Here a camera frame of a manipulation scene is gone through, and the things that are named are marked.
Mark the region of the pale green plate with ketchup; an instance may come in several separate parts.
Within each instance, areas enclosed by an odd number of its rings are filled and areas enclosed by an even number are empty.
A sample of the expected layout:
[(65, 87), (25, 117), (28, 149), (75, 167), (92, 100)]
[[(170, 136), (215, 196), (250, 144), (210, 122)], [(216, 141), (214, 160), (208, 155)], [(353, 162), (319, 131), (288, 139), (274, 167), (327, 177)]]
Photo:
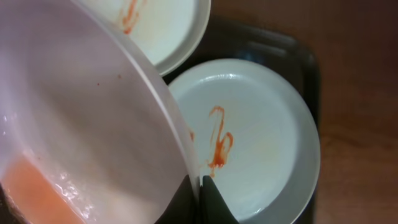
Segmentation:
[(209, 175), (241, 223), (293, 223), (320, 171), (320, 140), (298, 91), (247, 60), (197, 65), (170, 91), (193, 133), (201, 176)]

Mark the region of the white plate with ketchup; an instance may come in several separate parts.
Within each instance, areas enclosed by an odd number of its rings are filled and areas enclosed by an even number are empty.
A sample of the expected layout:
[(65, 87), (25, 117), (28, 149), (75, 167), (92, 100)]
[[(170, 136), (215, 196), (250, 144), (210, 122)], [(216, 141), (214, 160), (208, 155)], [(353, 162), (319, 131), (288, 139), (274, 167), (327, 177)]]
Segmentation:
[(211, 0), (82, 0), (132, 41), (161, 76), (195, 51), (208, 25)]

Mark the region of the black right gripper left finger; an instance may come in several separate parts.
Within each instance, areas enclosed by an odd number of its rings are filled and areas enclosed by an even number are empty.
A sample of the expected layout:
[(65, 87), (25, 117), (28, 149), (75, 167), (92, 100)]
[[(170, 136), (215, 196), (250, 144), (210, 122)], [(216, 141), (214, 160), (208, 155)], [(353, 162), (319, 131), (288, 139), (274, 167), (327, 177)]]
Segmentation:
[(155, 224), (196, 223), (196, 201), (188, 175), (184, 177), (165, 212)]

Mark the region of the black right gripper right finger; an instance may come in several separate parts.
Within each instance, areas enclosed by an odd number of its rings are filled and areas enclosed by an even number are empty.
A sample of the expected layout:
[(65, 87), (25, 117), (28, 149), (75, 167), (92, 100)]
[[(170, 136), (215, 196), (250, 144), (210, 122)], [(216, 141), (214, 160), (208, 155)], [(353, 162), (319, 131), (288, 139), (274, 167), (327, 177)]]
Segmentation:
[(239, 224), (209, 175), (202, 178), (200, 219), (202, 224)]

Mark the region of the pink plate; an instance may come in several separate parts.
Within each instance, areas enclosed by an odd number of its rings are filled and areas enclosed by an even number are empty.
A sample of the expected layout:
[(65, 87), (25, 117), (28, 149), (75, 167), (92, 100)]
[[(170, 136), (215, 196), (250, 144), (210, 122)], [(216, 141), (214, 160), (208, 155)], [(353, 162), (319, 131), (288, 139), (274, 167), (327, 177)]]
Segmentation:
[(25, 156), (85, 223), (155, 223), (200, 181), (168, 86), (81, 1), (1, 2), (1, 165)]

